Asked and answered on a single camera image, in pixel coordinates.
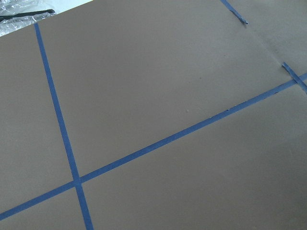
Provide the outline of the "clear plastic bag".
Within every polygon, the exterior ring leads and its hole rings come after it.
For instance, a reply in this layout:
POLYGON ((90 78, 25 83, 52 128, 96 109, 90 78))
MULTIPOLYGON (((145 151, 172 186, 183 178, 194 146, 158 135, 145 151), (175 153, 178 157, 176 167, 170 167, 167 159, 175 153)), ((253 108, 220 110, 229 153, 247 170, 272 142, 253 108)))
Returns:
POLYGON ((0 35, 5 36, 86 3, 87 0, 2 0, 0 35))

